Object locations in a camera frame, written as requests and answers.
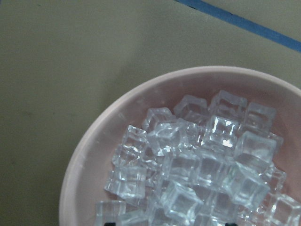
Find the round plastic bowl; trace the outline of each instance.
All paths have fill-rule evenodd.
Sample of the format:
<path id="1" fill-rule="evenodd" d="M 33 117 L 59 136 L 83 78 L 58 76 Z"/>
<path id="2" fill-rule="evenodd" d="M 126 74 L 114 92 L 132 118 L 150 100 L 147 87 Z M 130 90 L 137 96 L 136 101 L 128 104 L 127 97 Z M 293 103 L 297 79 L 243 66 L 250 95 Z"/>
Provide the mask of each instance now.
<path id="1" fill-rule="evenodd" d="M 171 72 L 129 91 L 108 107 L 85 133 L 63 181 L 61 226 L 92 226 L 95 203 L 110 199 L 103 187 L 111 157 L 128 124 L 140 127 L 147 109 L 172 109 L 185 94 L 206 98 L 224 89 L 277 109 L 272 131 L 284 138 L 275 164 L 287 173 L 285 191 L 301 201 L 301 90 L 271 75 L 237 67 L 208 66 Z"/>

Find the blue stripe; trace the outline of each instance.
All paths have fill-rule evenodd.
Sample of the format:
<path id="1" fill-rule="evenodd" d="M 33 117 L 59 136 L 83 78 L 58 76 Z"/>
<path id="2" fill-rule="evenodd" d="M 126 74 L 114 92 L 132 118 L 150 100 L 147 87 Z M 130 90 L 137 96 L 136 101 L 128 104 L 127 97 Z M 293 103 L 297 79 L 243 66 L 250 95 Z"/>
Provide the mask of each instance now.
<path id="1" fill-rule="evenodd" d="M 183 3 L 184 5 L 187 5 L 189 7 L 192 7 L 196 10 L 199 10 L 203 13 L 214 16 L 220 20 L 226 21 L 237 27 L 253 32 L 257 35 L 260 35 L 278 44 L 281 44 L 283 46 L 301 52 L 301 42 L 292 39 L 290 37 L 287 37 L 283 34 L 280 34 L 276 31 L 273 31 L 267 27 L 256 24 L 250 20 L 244 19 L 240 16 L 231 14 L 226 10 L 212 6 L 201 0 L 176 0 L 176 1 Z"/>

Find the bowl rim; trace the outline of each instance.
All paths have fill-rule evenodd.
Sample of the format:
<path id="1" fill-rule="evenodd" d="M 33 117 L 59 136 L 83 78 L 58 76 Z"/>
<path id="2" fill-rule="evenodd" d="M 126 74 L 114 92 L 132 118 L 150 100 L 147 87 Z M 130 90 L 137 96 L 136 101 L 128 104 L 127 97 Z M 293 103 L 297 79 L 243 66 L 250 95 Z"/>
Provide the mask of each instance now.
<path id="1" fill-rule="evenodd" d="M 97 118 L 96 120 L 90 125 L 87 131 L 84 133 L 83 137 L 79 141 L 77 147 L 75 148 L 70 161 L 68 163 L 68 167 L 66 169 L 63 184 L 60 193 L 60 200 L 59 200 L 59 225 L 64 226 L 68 225 L 68 218 L 66 216 L 66 206 L 68 206 L 68 197 L 71 195 L 71 192 L 67 192 L 67 188 L 70 182 L 75 181 L 75 176 L 72 175 L 74 167 L 76 167 L 77 159 L 82 155 L 83 147 L 85 146 L 88 138 L 94 133 L 96 128 L 105 120 L 107 116 L 114 111 L 114 109 L 122 104 L 125 100 L 129 99 L 130 97 L 136 95 L 142 90 L 150 88 L 158 83 L 164 82 L 171 78 L 181 77 L 188 74 L 195 74 L 195 73 L 241 73 L 247 74 L 248 76 L 257 77 L 259 79 L 264 79 L 270 81 L 276 85 L 282 86 L 286 89 L 289 89 L 294 94 L 300 96 L 301 98 L 301 89 L 297 88 L 296 86 L 280 79 L 275 76 L 269 75 L 267 73 L 259 72 L 252 69 L 242 68 L 242 67 L 234 67 L 234 66 L 199 66 L 199 67 L 192 67 L 186 68 L 178 71 L 169 72 L 163 74 L 161 76 L 155 77 L 150 79 L 137 87 L 131 89 L 121 97 L 119 97 L 116 101 L 114 101 L 107 109 L 105 109 Z"/>

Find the floor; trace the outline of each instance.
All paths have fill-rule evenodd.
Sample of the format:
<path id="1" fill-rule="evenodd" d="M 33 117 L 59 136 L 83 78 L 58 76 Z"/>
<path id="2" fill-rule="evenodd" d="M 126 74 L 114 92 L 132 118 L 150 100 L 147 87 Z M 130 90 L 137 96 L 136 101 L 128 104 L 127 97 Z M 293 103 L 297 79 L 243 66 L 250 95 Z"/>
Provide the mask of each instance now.
<path id="1" fill-rule="evenodd" d="M 301 41 L 301 2 L 206 0 Z M 151 78 L 233 65 L 301 88 L 301 52 L 174 0 L 0 4 L 0 225 L 58 225 L 69 159 L 113 101 Z"/>

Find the blue line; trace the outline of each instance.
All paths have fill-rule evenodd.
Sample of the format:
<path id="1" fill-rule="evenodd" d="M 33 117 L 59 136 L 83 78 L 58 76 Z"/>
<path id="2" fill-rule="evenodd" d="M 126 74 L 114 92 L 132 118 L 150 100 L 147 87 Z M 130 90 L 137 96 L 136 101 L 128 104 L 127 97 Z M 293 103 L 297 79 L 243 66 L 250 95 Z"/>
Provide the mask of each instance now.
<path id="1" fill-rule="evenodd" d="M 292 39 L 290 37 L 287 37 L 283 34 L 280 34 L 276 31 L 273 31 L 267 27 L 256 24 L 250 20 L 244 19 L 240 16 L 231 14 L 226 10 L 212 6 L 206 2 L 203 2 L 202 0 L 176 0 L 176 1 L 183 3 L 184 5 L 187 5 L 189 7 L 192 7 L 196 10 L 199 10 L 203 13 L 209 14 L 218 19 L 226 21 L 237 27 L 258 34 L 278 44 L 281 44 L 283 46 L 301 52 L 301 42 Z"/>

